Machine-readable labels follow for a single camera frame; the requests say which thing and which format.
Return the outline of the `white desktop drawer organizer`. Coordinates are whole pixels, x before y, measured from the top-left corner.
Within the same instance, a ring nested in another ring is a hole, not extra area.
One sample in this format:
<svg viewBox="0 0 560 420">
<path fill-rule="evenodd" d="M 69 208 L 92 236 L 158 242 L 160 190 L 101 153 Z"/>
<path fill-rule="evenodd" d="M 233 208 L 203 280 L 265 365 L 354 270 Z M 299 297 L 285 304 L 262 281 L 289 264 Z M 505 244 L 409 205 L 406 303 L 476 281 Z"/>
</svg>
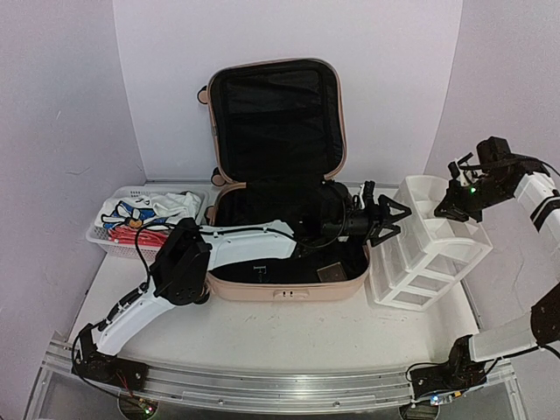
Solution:
<svg viewBox="0 0 560 420">
<path fill-rule="evenodd" d="M 424 312 L 493 249 L 481 224 L 438 218 L 434 210 L 447 181 L 408 176 L 394 200 L 411 209 L 401 233 L 371 249 L 368 291 L 378 305 Z"/>
</svg>

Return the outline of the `dark brown pouch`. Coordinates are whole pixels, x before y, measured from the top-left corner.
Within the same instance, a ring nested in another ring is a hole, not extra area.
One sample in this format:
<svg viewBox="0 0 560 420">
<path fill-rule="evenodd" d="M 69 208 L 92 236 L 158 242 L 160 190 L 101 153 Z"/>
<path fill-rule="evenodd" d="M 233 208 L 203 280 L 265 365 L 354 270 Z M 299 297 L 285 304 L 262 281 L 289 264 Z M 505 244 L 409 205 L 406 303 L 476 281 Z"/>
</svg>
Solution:
<svg viewBox="0 0 560 420">
<path fill-rule="evenodd" d="M 317 270 L 318 279 L 321 283 L 338 283 L 347 280 L 347 274 L 340 262 L 325 266 Z"/>
</svg>

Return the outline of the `black round jar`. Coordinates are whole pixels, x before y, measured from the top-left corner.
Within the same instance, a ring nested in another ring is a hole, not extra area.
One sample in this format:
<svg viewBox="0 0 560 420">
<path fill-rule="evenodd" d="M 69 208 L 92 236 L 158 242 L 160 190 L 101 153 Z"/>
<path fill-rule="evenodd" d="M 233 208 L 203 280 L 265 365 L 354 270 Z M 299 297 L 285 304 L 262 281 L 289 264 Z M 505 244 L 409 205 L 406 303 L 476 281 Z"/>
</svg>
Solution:
<svg viewBox="0 0 560 420">
<path fill-rule="evenodd" d="M 253 275 L 258 284 L 270 284 L 274 279 L 274 268 L 269 263 L 259 263 L 253 266 Z"/>
</svg>

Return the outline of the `pink hard-shell suitcase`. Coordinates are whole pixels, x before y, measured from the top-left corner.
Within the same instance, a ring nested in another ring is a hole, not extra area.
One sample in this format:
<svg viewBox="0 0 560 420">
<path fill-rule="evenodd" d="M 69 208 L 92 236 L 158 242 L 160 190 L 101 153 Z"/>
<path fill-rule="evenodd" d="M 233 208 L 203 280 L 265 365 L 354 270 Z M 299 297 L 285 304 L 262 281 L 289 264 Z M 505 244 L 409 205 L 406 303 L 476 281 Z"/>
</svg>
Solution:
<svg viewBox="0 0 560 420">
<path fill-rule="evenodd" d="M 198 94 L 208 107 L 219 187 L 268 180 L 332 180 L 347 158 L 335 69 L 321 59 L 281 59 L 215 73 Z"/>
</svg>

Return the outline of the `white t-shirt blue flower print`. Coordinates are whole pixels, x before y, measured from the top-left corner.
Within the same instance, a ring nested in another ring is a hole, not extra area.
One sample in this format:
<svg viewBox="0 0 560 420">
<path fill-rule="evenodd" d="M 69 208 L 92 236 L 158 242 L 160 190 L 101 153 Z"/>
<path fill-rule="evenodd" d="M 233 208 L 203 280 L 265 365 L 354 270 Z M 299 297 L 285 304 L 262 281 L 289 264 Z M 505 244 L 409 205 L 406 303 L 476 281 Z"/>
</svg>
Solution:
<svg viewBox="0 0 560 420">
<path fill-rule="evenodd" d="M 184 218 L 195 219 L 201 205 L 202 198 L 192 192 L 152 192 L 138 197 L 110 198 L 103 203 L 94 225 L 105 229 L 138 229 L 150 223 L 176 224 Z"/>
</svg>

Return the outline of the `white perforated plastic basket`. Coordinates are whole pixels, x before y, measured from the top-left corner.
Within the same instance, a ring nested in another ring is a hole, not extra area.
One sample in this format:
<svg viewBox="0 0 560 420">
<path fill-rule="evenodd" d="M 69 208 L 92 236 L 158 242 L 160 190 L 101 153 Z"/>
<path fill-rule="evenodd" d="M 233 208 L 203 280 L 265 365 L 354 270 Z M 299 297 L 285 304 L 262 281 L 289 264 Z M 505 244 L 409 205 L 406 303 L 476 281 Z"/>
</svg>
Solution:
<svg viewBox="0 0 560 420">
<path fill-rule="evenodd" d="M 185 185 L 125 186 L 106 199 L 86 238 L 112 256 L 152 261 L 183 218 L 200 224 L 209 194 Z"/>
</svg>

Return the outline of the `red patterned cloth item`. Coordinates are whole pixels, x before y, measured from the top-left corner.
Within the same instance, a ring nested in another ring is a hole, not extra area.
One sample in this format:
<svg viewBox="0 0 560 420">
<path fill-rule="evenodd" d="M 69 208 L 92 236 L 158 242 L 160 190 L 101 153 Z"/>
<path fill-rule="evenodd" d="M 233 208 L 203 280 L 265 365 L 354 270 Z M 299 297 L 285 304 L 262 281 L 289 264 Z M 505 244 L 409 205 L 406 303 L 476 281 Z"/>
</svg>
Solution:
<svg viewBox="0 0 560 420">
<path fill-rule="evenodd" d="M 171 229 L 162 226 L 147 227 L 145 229 L 133 227 L 113 227 L 108 230 L 108 238 L 121 245 L 135 245 L 140 247 L 160 248 L 171 233 Z"/>
</svg>

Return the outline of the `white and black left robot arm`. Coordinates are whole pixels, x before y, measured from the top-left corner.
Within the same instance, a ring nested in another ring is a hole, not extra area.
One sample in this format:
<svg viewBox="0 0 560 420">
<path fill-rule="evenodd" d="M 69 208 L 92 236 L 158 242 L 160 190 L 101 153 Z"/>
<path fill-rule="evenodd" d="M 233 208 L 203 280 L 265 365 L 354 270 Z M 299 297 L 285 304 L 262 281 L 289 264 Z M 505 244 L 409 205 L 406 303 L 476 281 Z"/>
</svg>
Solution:
<svg viewBox="0 0 560 420">
<path fill-rule="evenodd" d="M 119 357 L 151 321 L 216 294 L 228 300 L 337 300 L 354 294 L 369 250 L 400 233 L 408 206 L 357 194 L 332 180 L 268 180 L 238 185 L 217 199 L 204 225 L 194 218 L 142 220 L 139 234 L 167 237 L 146 278 L 101 321 L 85 325 L 72 346 L 73 371 L 91 381 L 139 390 L 147 367 Z"/>
</svg>

